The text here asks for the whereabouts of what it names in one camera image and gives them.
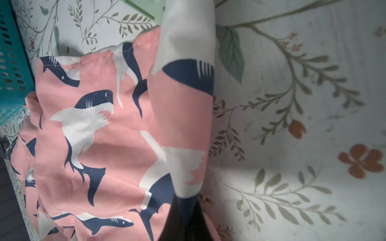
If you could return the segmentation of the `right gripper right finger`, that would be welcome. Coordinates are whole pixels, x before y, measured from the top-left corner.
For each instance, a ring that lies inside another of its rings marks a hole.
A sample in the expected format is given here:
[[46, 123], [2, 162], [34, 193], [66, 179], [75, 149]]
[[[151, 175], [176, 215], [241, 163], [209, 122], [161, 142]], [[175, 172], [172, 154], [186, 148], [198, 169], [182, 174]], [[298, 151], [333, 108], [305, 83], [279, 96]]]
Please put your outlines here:
[[204, 213], [198, 202], [187, 226], [187, 241], [213, 241]]

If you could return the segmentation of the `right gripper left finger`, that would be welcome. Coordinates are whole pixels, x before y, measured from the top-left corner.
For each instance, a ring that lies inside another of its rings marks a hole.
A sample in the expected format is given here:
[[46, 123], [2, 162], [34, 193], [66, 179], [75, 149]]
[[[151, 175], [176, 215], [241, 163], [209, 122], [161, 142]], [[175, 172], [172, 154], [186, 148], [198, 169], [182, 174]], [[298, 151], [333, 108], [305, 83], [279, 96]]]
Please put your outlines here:
[[159, 241], [186, 241], [186, 226], [183, 222], [177, 197], [174, 196]]

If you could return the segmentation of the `pink shark print shorts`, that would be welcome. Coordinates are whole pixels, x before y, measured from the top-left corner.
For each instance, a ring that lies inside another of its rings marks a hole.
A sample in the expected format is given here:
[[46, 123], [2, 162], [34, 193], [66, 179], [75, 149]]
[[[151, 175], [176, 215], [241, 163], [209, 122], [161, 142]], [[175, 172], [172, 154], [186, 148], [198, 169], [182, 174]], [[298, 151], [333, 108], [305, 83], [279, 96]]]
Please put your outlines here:
[[37, 58], [10, 163], [39, 240], [158, 241], [174, 196], [187, 234], [211, 142], [215, 25], [213, 1], [166, 1], [161, 26], [131, 42]]

